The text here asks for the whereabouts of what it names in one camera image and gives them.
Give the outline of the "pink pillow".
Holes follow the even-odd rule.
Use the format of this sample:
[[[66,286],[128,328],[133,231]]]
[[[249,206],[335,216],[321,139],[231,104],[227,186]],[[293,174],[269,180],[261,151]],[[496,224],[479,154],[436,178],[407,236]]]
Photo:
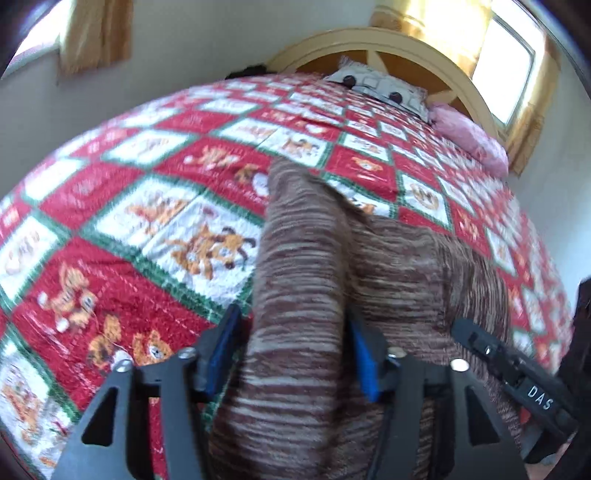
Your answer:
[[[454,107],[435,103],[429,107],[433,128],[477,160],[492,176],[504,179],[509,160],[504,147],[479,125]]]

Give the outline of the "grey patterned pillow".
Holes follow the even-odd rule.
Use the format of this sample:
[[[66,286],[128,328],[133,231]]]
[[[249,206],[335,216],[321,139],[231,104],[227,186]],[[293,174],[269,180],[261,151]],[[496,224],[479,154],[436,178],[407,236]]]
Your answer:
[[[377,101],[415,115],[429,122],[429,109],[425,104],[427,91],[366,64],[342,57],[339,70],[325,80],[370,96]]]

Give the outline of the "red checkered bed quilt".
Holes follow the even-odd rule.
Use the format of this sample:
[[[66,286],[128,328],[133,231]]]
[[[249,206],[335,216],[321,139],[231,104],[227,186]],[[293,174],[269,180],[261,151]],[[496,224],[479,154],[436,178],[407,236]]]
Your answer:
[[[252,291],[274,159],[368,214],[452,234],[556,369],[570,308],[512,192],[425,122],[311,75],[193,87],[57,149],[1,203],[1,430],[48,479],[111,368],[166,359]]]

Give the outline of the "black item beside bed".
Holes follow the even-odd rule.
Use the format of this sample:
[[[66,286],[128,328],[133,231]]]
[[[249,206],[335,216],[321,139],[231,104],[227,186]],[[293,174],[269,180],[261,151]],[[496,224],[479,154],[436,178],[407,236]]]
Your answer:
[[[245,69],[233,71],[225,77],[225,80],[233,80],[239,78],[259,77],[264,75],[273,75],[276,71],[270,70],[264,64],[256,64],[247,66]]]

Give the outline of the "back window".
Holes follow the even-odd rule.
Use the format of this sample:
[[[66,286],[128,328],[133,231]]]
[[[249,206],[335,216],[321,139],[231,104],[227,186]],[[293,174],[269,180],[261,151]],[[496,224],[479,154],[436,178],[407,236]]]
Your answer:
[[[525,94],[534,65],[534,51],[501,17],[489,22],[472,76],[495,119],[509,125]]]

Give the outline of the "back window left curtain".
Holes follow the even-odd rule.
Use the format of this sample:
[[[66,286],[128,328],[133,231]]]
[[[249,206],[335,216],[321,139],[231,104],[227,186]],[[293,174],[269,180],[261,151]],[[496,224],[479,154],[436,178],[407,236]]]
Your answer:
[[[492,14],[491,1],[377,1],[370,26],[427,43],[472,77]]]

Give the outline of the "back window right curtain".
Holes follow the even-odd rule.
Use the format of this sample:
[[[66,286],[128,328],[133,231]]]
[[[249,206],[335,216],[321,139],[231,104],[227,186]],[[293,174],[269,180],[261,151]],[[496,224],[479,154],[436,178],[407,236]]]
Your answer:
[[[526,91],[517,118],[509,130],[505,148],[509,159],[509,171],[520,177],[539,143],[546,114],[552,103],[561,71],[560,52],[557,43],[548,35],[544,38],[541,64]]]

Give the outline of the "left window yellow curtain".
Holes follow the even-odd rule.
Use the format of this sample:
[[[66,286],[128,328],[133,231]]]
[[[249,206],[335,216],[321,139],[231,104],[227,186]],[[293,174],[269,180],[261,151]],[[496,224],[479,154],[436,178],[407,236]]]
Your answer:
[[[60,73],[71,76],[128,60],[132,20],[131,0],[72,1],[60,34]]]

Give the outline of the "yellow wooden headboard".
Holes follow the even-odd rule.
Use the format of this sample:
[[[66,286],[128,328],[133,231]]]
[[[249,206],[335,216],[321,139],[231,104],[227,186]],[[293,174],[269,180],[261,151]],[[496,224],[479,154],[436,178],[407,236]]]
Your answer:
[[[469,76],[435,48],[402,33],[370,27],[322,32],[283,49],[266,67],[280,73],[332,74],[344,56],[425,89],[430,101],[452,104],[498,137],[495,119]]]

